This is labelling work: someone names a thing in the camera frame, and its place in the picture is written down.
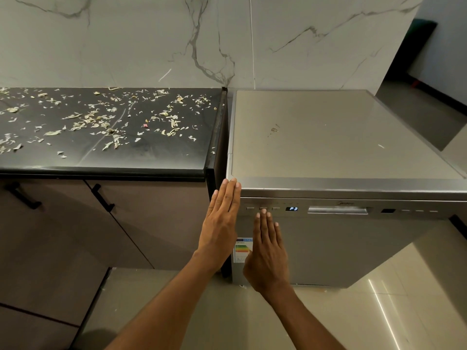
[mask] stainless steel dishwasher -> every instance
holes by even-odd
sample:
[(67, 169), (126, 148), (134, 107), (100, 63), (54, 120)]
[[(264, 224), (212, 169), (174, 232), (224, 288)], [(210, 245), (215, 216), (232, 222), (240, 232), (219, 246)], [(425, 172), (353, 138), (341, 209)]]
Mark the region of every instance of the stainless steel dishwasher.
[(464, 172), (370, 93), (234, 94), (227, 177), (242, 183), (233, 282), (260, 208), (280, 223), (290, 282), (347, 288), (466, 209)]

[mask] cabinet handle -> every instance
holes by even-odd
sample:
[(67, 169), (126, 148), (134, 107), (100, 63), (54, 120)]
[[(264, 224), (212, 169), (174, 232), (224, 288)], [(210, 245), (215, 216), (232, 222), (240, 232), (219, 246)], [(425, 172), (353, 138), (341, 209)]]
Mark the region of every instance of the cabinet handle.
[(19, 187), (20, 187), (20, 183), (13, 182), (11, 184), (5, 185), (5, 190), (8, 190), (11, 194), (13, 194), (15, 197), (17, 197), (23, 203), (25, 203), (27, 205), (27, 207), (32, 209), (32, 210), (36, 210), (39, 206), (42, 205), (42, 203), (40, 201), (32, 202), (31, 200), (26, 198), (26, 196), (24, 196), (23, 194), (21, 194), (17, 190)]
[(107, 204), (101, 194), (99, 194), (100, 184), (94, 185), (94, 188), (91, 189), (91, 192), (94, 194), (97, 200), (99, 200), (100, 204), (106, 209), (107, 212), (111, 212), (114, 208), (115, 204)]

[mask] hand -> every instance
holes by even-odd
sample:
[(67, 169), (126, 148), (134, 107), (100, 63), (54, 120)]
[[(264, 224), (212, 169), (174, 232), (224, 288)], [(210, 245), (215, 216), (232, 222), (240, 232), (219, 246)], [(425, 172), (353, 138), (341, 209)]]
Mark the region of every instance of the hand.
[(243, 275), (253, 288), (268, 300), (275, 291), (290, 288), (288, 257), (279, 224), (270, 212), (256, 214), (253, 229), (253, 251), (248, 254)]
[(232, 178), (230, 182), (224, 179), (219, 191), (214, 191), (207, 209), (196, 252), (209, 256), (215, 271), (229, 257), (237, 240), (235, 223), (241, 190), (242, 185), (236, 178)]

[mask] person's left arm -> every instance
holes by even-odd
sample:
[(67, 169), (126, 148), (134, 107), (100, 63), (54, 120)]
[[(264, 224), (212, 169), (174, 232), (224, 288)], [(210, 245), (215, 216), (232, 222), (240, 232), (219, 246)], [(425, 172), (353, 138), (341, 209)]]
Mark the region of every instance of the person's left arm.
[(237, 239), (241, 185), (225, 179), (215, 191), (188, 264), (128, 323), (106, 350), (179, 349), (195, 306)]

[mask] dishwasher top panel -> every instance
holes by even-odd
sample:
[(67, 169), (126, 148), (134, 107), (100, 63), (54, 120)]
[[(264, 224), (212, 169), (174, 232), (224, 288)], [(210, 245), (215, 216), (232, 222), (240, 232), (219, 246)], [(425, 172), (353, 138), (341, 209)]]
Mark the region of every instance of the dishwasher top panel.
[(463, 180), (462, 174), (365, 90), (234, 94), (228, 176)]

